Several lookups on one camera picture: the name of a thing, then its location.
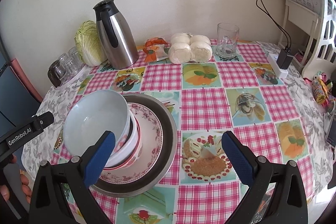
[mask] drinking glass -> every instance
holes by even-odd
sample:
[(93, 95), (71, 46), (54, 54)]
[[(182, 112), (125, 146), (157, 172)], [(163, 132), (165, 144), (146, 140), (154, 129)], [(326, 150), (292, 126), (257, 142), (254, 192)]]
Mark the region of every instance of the drinking glass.
[(65, 63), (65, 61), (66, 61), (68, 58), (69, 58), (69, 57), (68, 57), (67, 54), (62, 54), (62, 55), (58, 58), (58, 60), (59, 60), (59, 62), (61, 63), (61, 65), (64, 66), (64, 63)]
[(224, 58), (234, 58), (239, 36), (239, 27), (229, 23), (219, 23), (217, 26), (216, 53)]
[(79, 56), (79, 52), (77, 50), (77, 47), (72, 47), (69, 51), (68, 51), (68, 55), (69, 57), (72, 57), (73, 60), (78, 64), (78, 66), (80, 68), (83, 68), (85, 66), (85, 64), (82, 62), (80, 56)]
[(67, 75), (67, 70), (64, 67), (64, 64), (62, 64), (59, 60), (56, 60), (53, 64), (52, 64), (54, 71), (56, 72), (58, 78), (60, 80), (62, 80), (64, 77), (66, 77)]
[(72, 57), (68, 58), (65, 61), (65, 67), (67, 68), (67, 71), (69, 72), (70, 75), (76, 75), (81, 70), (81, 67)]

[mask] smartphone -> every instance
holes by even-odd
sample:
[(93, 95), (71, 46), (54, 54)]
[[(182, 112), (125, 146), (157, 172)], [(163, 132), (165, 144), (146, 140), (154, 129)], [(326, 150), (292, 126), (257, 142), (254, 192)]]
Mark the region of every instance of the smartphone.
[(326, 135), (325, 140), (329, 143), (333, 149), (336, 146), (336, 121), (333, 120), (331, 123), (331, 127), (329, 133)]

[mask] power strip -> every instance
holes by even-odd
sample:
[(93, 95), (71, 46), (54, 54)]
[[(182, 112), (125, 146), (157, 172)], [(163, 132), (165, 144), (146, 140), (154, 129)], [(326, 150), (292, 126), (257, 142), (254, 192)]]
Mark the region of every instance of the power strip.
[(278, 59), (277, 54), (268, 54), (267, 56), (267, 60), (269, 64), (272, 66), (272, 69), (274, 70), (276, 76), (284, 79), (288, 75), (288, 70), (279, 68), (277, 64), (277, 59)]

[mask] blue gripper pad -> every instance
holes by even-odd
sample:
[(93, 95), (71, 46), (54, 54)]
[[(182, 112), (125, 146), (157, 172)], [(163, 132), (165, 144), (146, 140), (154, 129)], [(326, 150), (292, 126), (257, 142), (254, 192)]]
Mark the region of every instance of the blue gripper pad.
[(245, 158), (243, 152), (227, 133), (222, 135), (222, 148), (230, 159), (241, 182), (251, 187), (254, 182), (253, 168)]
[(110, 132), (100, 147), (96, 150), (96, 153), (93, 155), (89, 163), (86, 165), (84, 171), (84, 184), (86, 188), (89, 188), (90, 185), (95, 184), (99, 178), (100, 173), (111, 153), (116, 145), (116, 137), (114, 133)]

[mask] tablecloth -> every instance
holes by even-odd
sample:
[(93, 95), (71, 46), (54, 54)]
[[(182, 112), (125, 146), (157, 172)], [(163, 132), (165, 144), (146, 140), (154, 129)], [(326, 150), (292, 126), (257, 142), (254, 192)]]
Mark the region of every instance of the tablecloth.
[[(246, 187), (234, 170), (228, 169), (230, 165), (218, 174), (196, 165), (194, 171), (197, 169), (199, 174), (191, 172), (186, 155), (192, 152), (193, 142), (213, 151), (226, 130), (232, 130), (256, 155), (264, 155), (271, 162), (295, 160), (310, 198), (332, 176), (332, 154), (324, 141), (323, 109), (292, 65), (286, 79), (275, 77), (266, 58), (269, 52), (279, 49), (268, 43), (239, 43), (234, 59), (214, 54), (207, 63), (175, 65), (169, 60), (144, 63), (144, 52), (140, 51), (139, 60), (125, 70), (115, 70), (108, 63), (91, 71), (86, 68), (71, 84), (63, 89), (51, 88), (46, 95), (38, 114), (51, 111), (56, 115), (55, 124), (25, 145), (24, 167), (34, 178), (42, 159), (52, 164), (70, 159), (63, 145), (62, 125), (71, 106), (86, 94), (100, 89), (145, 92), (162, 102), (174, 102), (178, 148), (168, 173), (152, 190), (119, 199), (92, 191), (113, 222), (141, 223), (146, 219), (146, 223), (223, 223)], [(253, 117), (238, 111), (237, 100), (242, 94), (249, 94), (257, 102), (249, 105), (258, 107)], [(67, 185), (64, 190), (70, 207), (79, 213)], [(266, 204), (270, 195), (265, 196)]]

